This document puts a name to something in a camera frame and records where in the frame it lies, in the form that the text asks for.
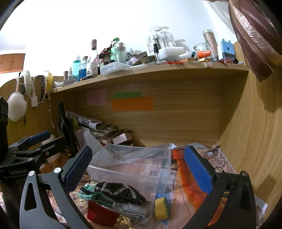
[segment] small cardboard box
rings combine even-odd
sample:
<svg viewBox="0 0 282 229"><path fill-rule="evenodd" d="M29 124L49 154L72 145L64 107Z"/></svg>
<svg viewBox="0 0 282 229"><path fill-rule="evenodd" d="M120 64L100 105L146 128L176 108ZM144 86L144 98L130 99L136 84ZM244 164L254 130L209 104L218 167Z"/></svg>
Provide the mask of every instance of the small cardboard box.
<svg viewBox="0 0 282 229"><path fill-rule="evenodd" d="M113 142L115 145L124 143L126 141L132 140L132 136L130 133L123 133L115 138L113 138Z"/></svg>

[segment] cabinet door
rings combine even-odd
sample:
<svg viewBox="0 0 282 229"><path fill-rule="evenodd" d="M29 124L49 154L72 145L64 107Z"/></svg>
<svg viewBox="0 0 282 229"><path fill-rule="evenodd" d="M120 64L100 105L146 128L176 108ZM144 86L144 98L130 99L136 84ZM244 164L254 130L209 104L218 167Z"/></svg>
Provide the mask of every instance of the cabinet door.
<svg viewBox="0 0 282 229"><path fill-rule="evenodd" d="M11 70L18 70L19 72L23 70L23 61L25 59L25 54L14 54L13 62L12 62L12 69Z"/></svg>
<svg viewBox="0 0 282 229"><path fill-rule="evenodd" d="M14 54L7 54L2 56L0 72L11 71Z"/></svg>

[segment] metal screw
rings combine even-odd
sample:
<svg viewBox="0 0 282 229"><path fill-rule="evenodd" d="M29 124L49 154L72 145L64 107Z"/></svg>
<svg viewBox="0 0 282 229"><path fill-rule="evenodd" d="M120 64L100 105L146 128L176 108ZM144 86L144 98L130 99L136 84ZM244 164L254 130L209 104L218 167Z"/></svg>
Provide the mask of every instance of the metal screw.
<svg viewBox="0 0 282 229"><path fill-rule="evenodd" d="M35 172L34 172L33 170L28 173L28 175L29 175L30 177L33 176L34 174L35 174Z"/></svg>
<svg viewBox="0 0 282 229"><path fill-rule="evenodd" d="M247 177L249 174L247 173L247 171L244 171L244 170L243 170L243 171L242 171L242 175L245 176L245 177Z"/></svg>
<svg viewBox="0 0 282 229"><path fill-rule="evenodd" d="M216 171L217 173L222 173L223 170L222 170L222 168L220 168L220 167L216 167L216 168L215 168L215 171Z"/></svg>
<svg viewBox="0 0 282 229"><path fill-rule="evenodd" d="M54 173L59 173L61 171L61 168L60 167L57 167L54 169Z"/></svg>

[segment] green fabric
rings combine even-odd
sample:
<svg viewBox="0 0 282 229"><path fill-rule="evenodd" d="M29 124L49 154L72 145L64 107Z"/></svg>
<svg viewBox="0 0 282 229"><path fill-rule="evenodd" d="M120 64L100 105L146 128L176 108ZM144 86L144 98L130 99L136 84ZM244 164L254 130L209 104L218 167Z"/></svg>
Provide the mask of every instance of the green fabric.
<svg viewBox="0 0 282 229"><path fill-rule="evenodd" d="M84 200L92 200L93 202L96 202L97 204L101 204L104 205L106 207L112 207L114 201L107 197L106 195L104 195L103 193L96 191L94 192L94 188L95 188L96 184L86 184L84 185L84 188L87 189L88 191L92 192L91 195L87 195L85 194L83 191L79 191L77 193L77 195Z"/></svg>

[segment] green sticky note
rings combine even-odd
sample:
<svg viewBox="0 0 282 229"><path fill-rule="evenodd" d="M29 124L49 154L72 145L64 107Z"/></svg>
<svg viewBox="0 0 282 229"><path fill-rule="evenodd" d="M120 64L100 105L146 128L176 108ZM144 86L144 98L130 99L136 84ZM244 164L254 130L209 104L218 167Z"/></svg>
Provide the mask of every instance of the green sticky note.
<svg viewBox="0 0 282 229"><path fill-rule="evenodd" d="M129 92L114 93L114 99L140 98L140 97L142 97L141 91L129 91Z"/></svg>

